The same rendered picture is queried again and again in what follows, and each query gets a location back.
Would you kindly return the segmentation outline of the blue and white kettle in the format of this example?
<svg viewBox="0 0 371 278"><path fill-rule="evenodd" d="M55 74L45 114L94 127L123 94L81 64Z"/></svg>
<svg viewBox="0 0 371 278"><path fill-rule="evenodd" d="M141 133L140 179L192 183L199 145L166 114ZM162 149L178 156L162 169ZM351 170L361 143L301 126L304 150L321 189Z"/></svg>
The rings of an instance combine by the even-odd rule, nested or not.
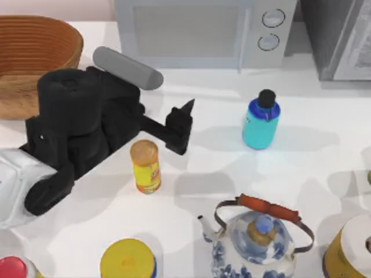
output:
<svg viewBox="0 0 371 278"><path fill-rule="evenodd" d="M314 244L296 247L284 221L315 239L299 212L244 194L220 202L217 208L226 206L244 206L248 211L228 221L215 212L217 231L204 216L198 216L203 237L212 245L213 278L293 278L296 255L310 251Z"/></svg>

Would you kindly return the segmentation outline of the yellow lidded blue can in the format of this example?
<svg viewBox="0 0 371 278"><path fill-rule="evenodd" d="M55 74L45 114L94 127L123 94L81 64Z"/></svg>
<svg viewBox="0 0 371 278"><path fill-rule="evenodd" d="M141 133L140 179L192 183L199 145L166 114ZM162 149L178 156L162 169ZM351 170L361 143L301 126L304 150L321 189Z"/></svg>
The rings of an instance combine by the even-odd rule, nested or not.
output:
<svg viewBox="0 0 371 278"><path fill-rule="evenodd" d="M122 239L108 247L100 260L101 278L157 278L157 260L138 239Z"/></svg>

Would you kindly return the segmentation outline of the large microwave knob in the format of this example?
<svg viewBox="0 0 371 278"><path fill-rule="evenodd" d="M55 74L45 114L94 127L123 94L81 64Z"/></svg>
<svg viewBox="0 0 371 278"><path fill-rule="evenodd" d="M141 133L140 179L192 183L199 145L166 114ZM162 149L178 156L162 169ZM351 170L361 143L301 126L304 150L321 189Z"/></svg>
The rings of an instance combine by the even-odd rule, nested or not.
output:
<svg viewBox="0 0 371 278"><path fill-rule="evenodd" d="M262 16L262 23L267 28L277 28L283 24L286 19L284 11L281 9L274 9L266 11Z"/></svg>

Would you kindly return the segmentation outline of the blue bottle with black cap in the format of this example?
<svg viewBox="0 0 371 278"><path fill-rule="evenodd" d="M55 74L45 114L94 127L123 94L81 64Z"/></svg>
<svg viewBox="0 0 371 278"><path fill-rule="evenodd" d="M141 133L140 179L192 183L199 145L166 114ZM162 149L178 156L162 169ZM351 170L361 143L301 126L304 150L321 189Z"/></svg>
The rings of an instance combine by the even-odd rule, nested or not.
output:
<svg viewBox="0 0 371 278"><path fill-rule="evenodd" d="M262 90L248 105L242 133L244 143L252 149L268 148L274 139L280 115L275 92Z"/></svg>

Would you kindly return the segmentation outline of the red lidded jar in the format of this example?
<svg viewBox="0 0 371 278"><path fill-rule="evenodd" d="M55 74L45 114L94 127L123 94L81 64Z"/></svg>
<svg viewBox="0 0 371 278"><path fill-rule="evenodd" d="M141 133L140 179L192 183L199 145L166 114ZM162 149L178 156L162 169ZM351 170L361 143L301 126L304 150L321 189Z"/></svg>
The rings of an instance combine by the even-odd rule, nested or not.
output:
<svg viewBox="0 0 371 278"><path fill-rule="evenodd" d="M0 258L0 278L45 278L27 258L7 256Z"/></svg>

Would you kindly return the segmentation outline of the yellow and orange can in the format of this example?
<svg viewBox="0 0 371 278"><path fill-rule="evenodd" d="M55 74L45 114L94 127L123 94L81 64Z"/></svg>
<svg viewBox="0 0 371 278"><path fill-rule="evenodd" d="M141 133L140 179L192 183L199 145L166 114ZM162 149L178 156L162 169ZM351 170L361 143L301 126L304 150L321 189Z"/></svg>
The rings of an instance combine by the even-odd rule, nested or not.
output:
<svg viewBox="0 0 371 278"><path fill-rule="evenodd" d="M161 186L158 147L146 139L138 140L130 148L134 179L137 189L152 194Z"/></svg>

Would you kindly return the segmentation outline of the brown wicker basket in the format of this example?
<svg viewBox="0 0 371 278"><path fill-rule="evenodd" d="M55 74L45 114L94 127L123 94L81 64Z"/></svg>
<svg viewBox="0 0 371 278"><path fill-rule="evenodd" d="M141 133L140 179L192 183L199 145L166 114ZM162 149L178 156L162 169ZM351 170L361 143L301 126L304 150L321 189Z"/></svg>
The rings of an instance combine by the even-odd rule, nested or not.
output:
<svg viewBox="0 0 371 278"><path fill-rule="evenodd" d="M81 33L44 16L0 15L0 119L38 114L38 79L60 68L77 68Z"/></svg>

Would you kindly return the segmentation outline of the small microwave knob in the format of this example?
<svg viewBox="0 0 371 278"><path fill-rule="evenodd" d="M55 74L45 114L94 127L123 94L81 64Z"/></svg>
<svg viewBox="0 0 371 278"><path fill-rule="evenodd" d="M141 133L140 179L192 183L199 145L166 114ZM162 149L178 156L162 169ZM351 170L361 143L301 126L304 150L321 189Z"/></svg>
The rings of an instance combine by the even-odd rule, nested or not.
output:
<svg viewBox="0 0 371 278"><path fill-rule="evenodd" d="M257 41L258 48L264 52L275 50L279 46L279 44L280 38L275 34L261 36Z"/></svg>

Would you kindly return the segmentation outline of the pale microwave oven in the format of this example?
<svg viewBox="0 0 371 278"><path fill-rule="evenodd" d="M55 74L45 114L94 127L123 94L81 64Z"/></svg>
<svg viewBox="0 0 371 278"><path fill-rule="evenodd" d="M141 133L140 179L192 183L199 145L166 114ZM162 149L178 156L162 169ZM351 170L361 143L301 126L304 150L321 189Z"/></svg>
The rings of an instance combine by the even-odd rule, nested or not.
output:
<svg viewBox="0 0 371 278"><path fill-rule="evenodd" d="M155 68L236 69L245 10L250 8L244 69L282 64L297 0L114 0L121 50ZM281 9L282 25L267 28L266 11ZM261 36L275 34L279 46L260 50Z"/></svg>

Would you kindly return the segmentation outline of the pale grey rounded box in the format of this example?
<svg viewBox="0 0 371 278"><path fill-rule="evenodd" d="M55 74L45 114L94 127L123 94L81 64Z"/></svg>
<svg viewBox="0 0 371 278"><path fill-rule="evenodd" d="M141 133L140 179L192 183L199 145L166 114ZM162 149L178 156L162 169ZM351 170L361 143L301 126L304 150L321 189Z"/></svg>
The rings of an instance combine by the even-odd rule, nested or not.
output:
<svg viewBox="0 0 371 278"><path fill-rule="evenodd" d="M158 89L164 81L163 75L156 69L105 46L95 49L93 62L110 74L144 90Z"/></svg>

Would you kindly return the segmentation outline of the grey cabinet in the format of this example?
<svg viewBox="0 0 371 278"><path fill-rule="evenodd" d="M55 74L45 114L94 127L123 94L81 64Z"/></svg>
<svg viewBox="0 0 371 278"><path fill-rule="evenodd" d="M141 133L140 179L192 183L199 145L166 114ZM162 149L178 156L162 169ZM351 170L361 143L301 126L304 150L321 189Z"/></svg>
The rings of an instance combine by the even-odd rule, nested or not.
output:
<svg viewBox="0 0 371 278"><path fill-rule="evenodd" d="M371 0L301 0L321 81L371 81Z"/></svg>

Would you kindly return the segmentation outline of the yellow and white container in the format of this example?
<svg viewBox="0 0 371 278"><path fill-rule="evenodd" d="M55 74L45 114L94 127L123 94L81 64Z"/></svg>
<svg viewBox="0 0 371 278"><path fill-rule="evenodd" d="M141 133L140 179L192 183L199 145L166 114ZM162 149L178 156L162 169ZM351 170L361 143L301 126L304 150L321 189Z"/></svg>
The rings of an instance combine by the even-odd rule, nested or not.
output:
<svg viewBox="0 0 371 278"><path fill-rule="evenodd" d="M322 259L326 278L371 278L371 214L348 220Z"/></svg>

